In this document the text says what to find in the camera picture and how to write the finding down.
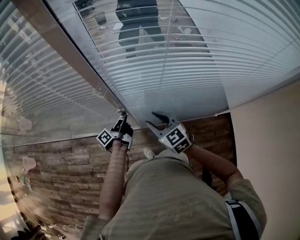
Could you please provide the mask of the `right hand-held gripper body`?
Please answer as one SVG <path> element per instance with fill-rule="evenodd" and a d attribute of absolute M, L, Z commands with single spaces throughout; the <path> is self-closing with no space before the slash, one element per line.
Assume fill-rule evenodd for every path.
<path fill-rule="evenodd" d="M 161 137 L 161 143 L 177 154 L 191 146 L 185 128 L 175 119 L 170 120 L 166 133 Z"/>

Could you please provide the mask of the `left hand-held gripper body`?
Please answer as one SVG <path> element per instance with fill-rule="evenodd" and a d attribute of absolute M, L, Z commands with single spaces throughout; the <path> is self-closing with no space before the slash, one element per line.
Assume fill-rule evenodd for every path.
<path fill-rule="evenodd" d="M 118 122 L 111 130 L 104 128 L 96 137 L 98 143 L 106 150 L 112 148 L 114 140 L 120 140 L 123 146 L 130 150 L 133 140 L 133 129 L 128 123 Z"/>

